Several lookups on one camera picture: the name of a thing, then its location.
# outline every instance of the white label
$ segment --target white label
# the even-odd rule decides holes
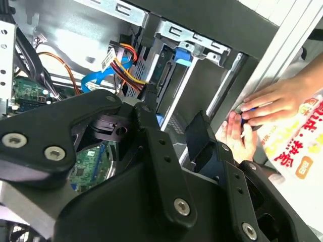
[[[102,61],[102,72],[104,72],[110,64],[113,62],[113,60],[117,58],[116,52],[114,48],[111,48],[109,52],[107,53],[106,57]]]
[[[87,156],[94,156],[95,155],[95,151],[89,150],[87,152]]]
[[[95,84],[94,82],[88,82],[85,84],[85,86],[87,86],[87,88],[90,89],[91,91],[100,88],[100,85]]]

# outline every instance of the orange wire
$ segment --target orange wire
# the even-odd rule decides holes
[[[137,55],[137,52],[134,49],[134,47],[132,47],[131,45],[128,45],[128,44],[123,44],[123,43],[121,43],[120,45],[123,46],[124,48],[128,49],[128,50],[131,50],[133,52],[133,54],[134,54],[133,62],[138,60],[138,55]]]
[[[53,54],[53,53],[50,53],[50,52],[40,52],[40,53],[38,53],[38,55],[48,55],[48,56],[54,57],[54,58],[55,58],[55,59],[57,59],[61,64],[63,64],[63,66],[65,67],[65,69],[66,69],[66,70],[67,70],[67,72],[69,73],[70,79],[71,79],[71,81],[72,81],[72,83],[73,83],[73,87],[74,87],[75,94],[76,94],[76,95],[80,95],[80,94],[81,94],[81,92],[80,92],[80,90],[79,90],[79,88],[78,88],[78,86],[77,86],[77,84],[76,84],[76,80],[75,80],[75,78],[74,78],[74,76],[73,76],[73,73],[72,73],[71,68],[70,68],[70,67],[65,63],[65,61],[64,61],[62,58],[60,58],[60,57],[58,57],[57,55],[55,55],[55,54]]]

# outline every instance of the sticker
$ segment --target sticker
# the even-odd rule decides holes
[[[87,152],[87,156],[94,156],[95,155],[95,151],[89,150]]]
[[[95,84],[94,82],[88,82],[85,84],[85,86],[87,86],[87,88],[90,89],[91,91],[100,88],[100,85]]]
[[[302,162],[300,163],[300,165],[296,170],[297,177],[300,179],[305,179],[312,165],[313,165],[313,160],[308,156],[304,156],[302,159]]]
[[[114,48],[111,48],[109,52],[107,53],[106,57],[102,61],[102,72],[104,72],[110,64],[113,62],[114,59],[117,58],[116,52]]]

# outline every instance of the white panel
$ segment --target white panel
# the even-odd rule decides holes
[[[269,17],[269,21],[280,26],[283,20],[288,15],[294,3],[295,0],[279,0],[279,2],[275,5],[272,14]]]
[[[255,10],[258,7],[261,0],[239,0],[239,2],[241,2],[243,5],[247,6],[248,8]]]
[[[279,0],[262,0],[256,8],[256,12],[264,18],[268,19],[269,16],[273,13],[278,1]]]

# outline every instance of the circuit chip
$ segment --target circuit chip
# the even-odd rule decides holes
[[[84,169],[83,168],[77,168],[76,175],[79,176],[79,175],[83,175],[83,174],[84,174]]]

